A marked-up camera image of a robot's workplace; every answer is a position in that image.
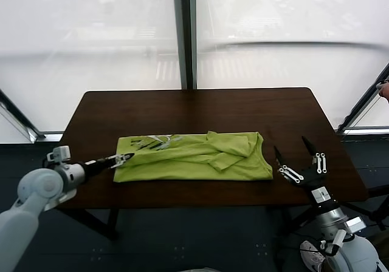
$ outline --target metal window mullion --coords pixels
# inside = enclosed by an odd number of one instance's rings
[[[369,89],[364,93],[361,99],[353,107],[350,114],[345,117],[344,122],[339,125],[337,134],[343,134],[345,130],[349,129],[351,125],[358,119],[358,117],[364,112],[366,107],[372,102],[374,97],[376,97],[378,90],[376,84],[386,80],[389,77],[389,64],[383,69],[379,74],[375,82],[369,87]]]
[[[174,0],[174,11],[181,87],[196,89],[196,0]]]
[[[1,115],[32,143],[34,143],[37,138],[44,138],[44,135],[16,107],[16,105],[13,104],[2,90],[0,90],[0,108]]]

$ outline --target wooden table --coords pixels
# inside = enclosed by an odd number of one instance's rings
[[[327,156],[327,186],[339,201],[366,200],[367,191],[308,88],[87,92],[61,140],[72,161],[115,154],[119,137],[255,132],[277,170],[273,146],[296,170],[311,164],[301,136]],[[92,178],[61,208],[299,205],[304,192],[274,172],[273,181],[150,181],[113,183],[113,171]]]

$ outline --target table leg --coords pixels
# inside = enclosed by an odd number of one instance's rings
[[[278,234],[281,234],[283,236],[287,236],[290,233],[293,233],[294,231],[298,230],[299,228],[302,228],[307,223],[313,221],[315,219],[315,212],[312,207],[308,208],[306,211],[298,215],[296,218],[291,219],[289,214],[286,210],[282,210],[283,217],[284,217],[284,226],[281,227],[280,232]]]
[[[111,208],[108,217],[108,226],[113,230],[116,229],[117,216],[119,215],[119,209]]]
[[[110,240],[116,240],[118,238],[118,233],[115,230],[116,218],[119,212],[114,211],[109,213],[108,224],[103,223],[98,218],[94,217],[92,214],[87,212],[85,209],[58,209],[62,213],[65,213],[67,216],[73,218],[74,220],[82,223],[88,228],[94,230],[96,233],[101,234],[102,236],[107,237]]]

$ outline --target robotic hand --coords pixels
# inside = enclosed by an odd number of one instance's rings
[[[310,168],[296,172],[287,166],[276,147],[275,155],[280,165],[278,172],[296,187],[303,188],[309,197],[324,237],[320,252],[326,256],[335,272],[388,272],[374,246],[365,238],[355,235],[366,227],[362,219],[349,219],[324,186],[327,173],[325,154],[316,151],[305,137],[302,139],[312,156]]]
[[[18,199],[0,214],[0,271],[16,267],[38,229],[38,216],[73,198],[77,186],[102,170],[116,168],[134,154],[113,155],[86,163],[67,164],[68,146],[55,148],[47,155],[52,169],[37,169],[26,174],[18,186]]]

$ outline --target dark floor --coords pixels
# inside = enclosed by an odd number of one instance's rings
[[[389,184],[389,141],[349,141],[344,145],[368,187]],[[0,211],[13,204],[19,179],[39,168],[52,146],[0,146]],[[380,201],[376,198],[360,205],[373,209]],[[304,209],[290,210],[297,215]],[[103,220],[108,218],[107,210],[91,212]],[[16,271],[176,272],[202,267],[223,272],[276,271],[271,245],[279,223],[279,212],[265,207],[129,209],[119,213],[120,239],[110,242],[51,210],[40,217],[37,235]],[[378,228],[371,227],[362,234],[376,232]],[[317,236],[318,231],[311,223],[300,233]],[[291,235],[288,245],[297,248],[301,240]],[[305,271],[297,250],[283,251],[281,257],[286,260],[283,271]]]

